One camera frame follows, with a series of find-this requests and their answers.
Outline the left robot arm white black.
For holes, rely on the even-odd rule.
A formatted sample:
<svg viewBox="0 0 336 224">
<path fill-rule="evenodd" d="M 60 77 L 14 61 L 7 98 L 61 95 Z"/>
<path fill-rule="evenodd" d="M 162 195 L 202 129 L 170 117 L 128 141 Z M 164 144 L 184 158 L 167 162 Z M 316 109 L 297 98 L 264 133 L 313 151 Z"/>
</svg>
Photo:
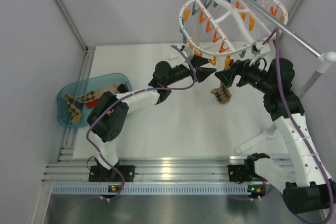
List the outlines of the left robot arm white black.
<svg viewBox="0 0 336 224">
<path fill-rule="evenodd" d="M 144 89 L 113 94 L 103 93 L 97 105 L 88 116 L 89 130 L 87 141 L 96 149 L 96 167 L 99 175 L 106 180 L 114 180 L 119 173 L 116 138 L 120 135 L 128 114 L 149 105 L 164 102 L 175 89 L 171 86 L 186 78 L 191 78 L 191 88 L 201 83 L 211 74 L 214 68 L 206 68 L 208 59 L 199 56 L 187 58 L 186 62 L 172 67 L 167 61 L 156 64 L 152 80 Z"/>
</svg>

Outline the teal plastic basket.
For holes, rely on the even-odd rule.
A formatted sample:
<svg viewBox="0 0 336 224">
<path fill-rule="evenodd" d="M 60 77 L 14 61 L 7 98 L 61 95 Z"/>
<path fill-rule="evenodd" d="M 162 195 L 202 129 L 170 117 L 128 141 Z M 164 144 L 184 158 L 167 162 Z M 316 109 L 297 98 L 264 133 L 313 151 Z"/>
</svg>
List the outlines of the teal plastic basket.
<svg viewBox="0 0 336 224">
<path fill-rule="evenodd" d="M 132 90 L 129 79 L 121 73 L 111 73 L 74 82 L 62 88 L 57 96 L 57 119 L 59 124 L 64 127 L 85 127 L 88 125 L 87 118 L 93 109 L 88 109 L 85 104 L 76 103 L 76 106 L 82 111 L 82 119 L 80 123 L 72 124 L 66 100 L 62 97 L 65 93 L 73 97 L 81 97 L 93 90 L 101 91 L 115 82 L 122 82 L 127 86 L 129 91 Z"/>
</svg>

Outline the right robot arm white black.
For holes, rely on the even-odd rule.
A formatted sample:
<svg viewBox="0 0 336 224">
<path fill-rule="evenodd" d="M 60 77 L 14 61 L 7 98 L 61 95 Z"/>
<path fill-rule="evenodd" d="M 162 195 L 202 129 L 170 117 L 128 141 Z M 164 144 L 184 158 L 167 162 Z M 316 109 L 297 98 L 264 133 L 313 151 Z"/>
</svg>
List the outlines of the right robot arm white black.
<svg viewBox="0 0 336 224">
<path fill-rule="evenodd" d="M 227 87 L 239 76 L 238 87 L 249 84 L 263 93 L 264 107 L 293 163 L 292 175 L 269 155 L 254 153 L 244 160 L 246 176 L 270 182 L 281 192 L 287 208 L 295 215 L 332 207 L 335 181 L 321 164 L 308 131 L 304 108 L 291 89 L 295 76 L 292 62 L 274 59 L 265 70 L 259 68 L 259 62 L 252 65 L 249 60 L 237 60 L 228 70 L 219 71 L 215 76 Z"/>
</svg>

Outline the white round clip hanger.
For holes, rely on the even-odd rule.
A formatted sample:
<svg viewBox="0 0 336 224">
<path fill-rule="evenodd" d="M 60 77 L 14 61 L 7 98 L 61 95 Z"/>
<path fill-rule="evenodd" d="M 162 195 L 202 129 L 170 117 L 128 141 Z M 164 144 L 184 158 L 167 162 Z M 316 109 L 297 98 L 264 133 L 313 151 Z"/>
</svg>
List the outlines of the white round clip hanger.
<svg viewBox="0 0 336 224">
<path fill-rule="evenodd" d="M 288 14 L 280 0 L 269 0 L 268 7 L 280 19 Z M 188 0 L 178 22 L 183 43 L 195 55 L 208 59 L 243 58 L 251 44 L 264 41 L 272 30 L 270 22 L 243 0 Z"/>
</svg>

